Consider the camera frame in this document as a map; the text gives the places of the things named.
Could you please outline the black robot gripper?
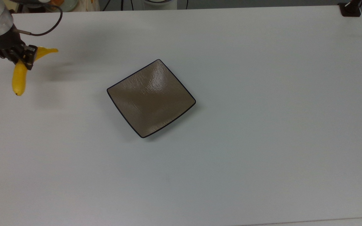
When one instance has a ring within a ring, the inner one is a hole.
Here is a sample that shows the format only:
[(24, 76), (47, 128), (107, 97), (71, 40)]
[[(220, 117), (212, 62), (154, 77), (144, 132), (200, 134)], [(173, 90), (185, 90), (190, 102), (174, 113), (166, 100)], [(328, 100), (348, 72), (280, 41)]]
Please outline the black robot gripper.
[(0, 58), (6, 58), (15, 65), (20, 61), (27, 70), (32, 70), (38, 47), (24, 45), (19, 33), (14, 32), (15, 28), (12, 26), (8, 32), (0, 35)]

